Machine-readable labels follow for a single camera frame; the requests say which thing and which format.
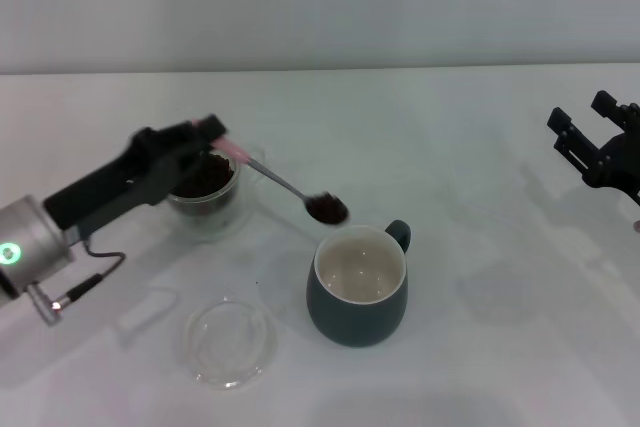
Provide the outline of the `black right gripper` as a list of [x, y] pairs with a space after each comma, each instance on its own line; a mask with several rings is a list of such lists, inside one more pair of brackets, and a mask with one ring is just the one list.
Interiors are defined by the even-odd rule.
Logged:
[[624, 131], [597, 148], [560, 108], [552, 110], [547, 126], [557, 135], [554, 148], [592, 188], [613, 188], [639, 202], [639, 105], [618, 105], [606, 91], [596, 93], [591, 108]]

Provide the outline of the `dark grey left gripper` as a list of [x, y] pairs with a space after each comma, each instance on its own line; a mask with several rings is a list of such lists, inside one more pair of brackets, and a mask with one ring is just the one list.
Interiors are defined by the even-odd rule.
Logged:
[[62, 231], [97, 231], [171, 194], [198, 170], [211, 144], [226, 134], [213, 114], [161, 130], [145, 128], [115, 160], [47, 197], [44, 209]]

